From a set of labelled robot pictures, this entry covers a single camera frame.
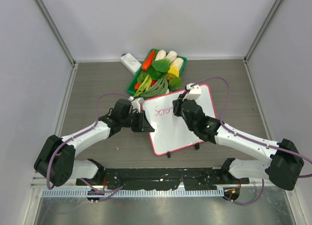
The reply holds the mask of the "pink framed whiteboard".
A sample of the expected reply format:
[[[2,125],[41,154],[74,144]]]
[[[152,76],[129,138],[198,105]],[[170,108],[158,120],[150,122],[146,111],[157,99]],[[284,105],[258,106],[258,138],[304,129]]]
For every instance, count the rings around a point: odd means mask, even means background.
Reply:
[[[188,130],[182,117],[177,117],[173,113],[173,101],[182,93],[183,90],[180,90],[147,99],[142,105],[148,122],[155,130],[149,133],[149,136],[154,154],[157,156],[203,142]]]

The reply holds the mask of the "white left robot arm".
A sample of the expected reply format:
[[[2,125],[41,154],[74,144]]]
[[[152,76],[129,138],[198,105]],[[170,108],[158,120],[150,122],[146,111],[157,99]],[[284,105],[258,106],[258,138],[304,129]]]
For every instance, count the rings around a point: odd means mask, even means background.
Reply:
[[[93,159],[76,157],[93,144],[108,139],[130,128],[133,132],[154,132],[141,106],[143,98],[119,99],[109,112],[90,126],[67,136],[51,135],[34,163],[34,169],[45,177],[48,189],[60,187],[68,180],[100,185],[104,182],[105,168]]]

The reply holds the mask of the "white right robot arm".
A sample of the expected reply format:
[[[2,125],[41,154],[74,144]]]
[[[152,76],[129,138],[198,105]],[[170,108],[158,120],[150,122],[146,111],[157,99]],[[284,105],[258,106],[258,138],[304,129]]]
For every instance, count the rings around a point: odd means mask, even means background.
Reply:
[[[254,157],[254,160],[248,161],[228,158],[220,171],[224,183],[230,184],[241,178],[258,178],[270,180],[284,190],[294,189],[304,160],[292,141],[283,139],[274,142],[240,132],[221,120],[207,116],[195,100],[187,100],[184,96],[181,94],[173,101],[173,113],[184,120],[189,131],[204,142],[224,145]]]

